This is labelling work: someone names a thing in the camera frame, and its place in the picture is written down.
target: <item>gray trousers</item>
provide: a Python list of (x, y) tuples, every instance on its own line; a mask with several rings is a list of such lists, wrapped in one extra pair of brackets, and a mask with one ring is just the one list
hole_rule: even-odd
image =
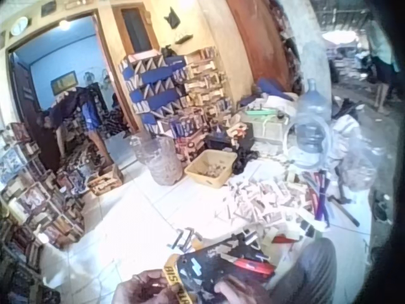
[(329, 239), (317, 239), (270, 291), (273, 304), (331, 303), (336, 285), (336, 251)]

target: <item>blue wall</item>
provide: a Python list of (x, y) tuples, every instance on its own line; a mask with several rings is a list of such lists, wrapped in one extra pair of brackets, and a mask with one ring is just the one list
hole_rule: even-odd
[[(55, 102), (51, 88), (52, 80), (74, 70), (78, 86), (86, 86), (85, 72), (93, 73), (94, 81), (102, 84), (102, 72), (105, 68), (106, 64), (96, 36), (74, 42), (36, 61), (31, 65), (31, 73), (41, 108), (48, 109)], [(101, 91), (108, 108), (111, 108), (114, 93), (112, 87)]]

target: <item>ceiling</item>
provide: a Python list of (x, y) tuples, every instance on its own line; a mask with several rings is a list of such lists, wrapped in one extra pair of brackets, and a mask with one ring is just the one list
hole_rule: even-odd
[(70, 22), (68, 30), (52, 28), (40, 36), (28, 41), (16, 50), (18, 57), (28, 65), (80, 39), (95, 35), (91, 16)]
[(311, 0), (322, 31), (364, 29), (368, 8), (363, 0)]

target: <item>green item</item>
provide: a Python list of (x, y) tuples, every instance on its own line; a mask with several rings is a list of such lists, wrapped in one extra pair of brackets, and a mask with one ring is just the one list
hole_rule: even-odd
[(277, 115), (277, 110), (249, 110), (245, 113), (247, 115)]

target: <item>yellow label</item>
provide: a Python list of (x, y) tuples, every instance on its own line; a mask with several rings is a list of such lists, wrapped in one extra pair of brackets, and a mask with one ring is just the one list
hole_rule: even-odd
[(166, 279), (170, 285), (180, 283), (181, 287), (178, 293), (176, 294), (177, 300), (180, 304), (192, 304), (193, 301), (191, 297), (185, 290), (182, 280), (177, 272), (176, 263), (180, 255), (171, 255), (167, 260), (163, 272), (165, 273)]

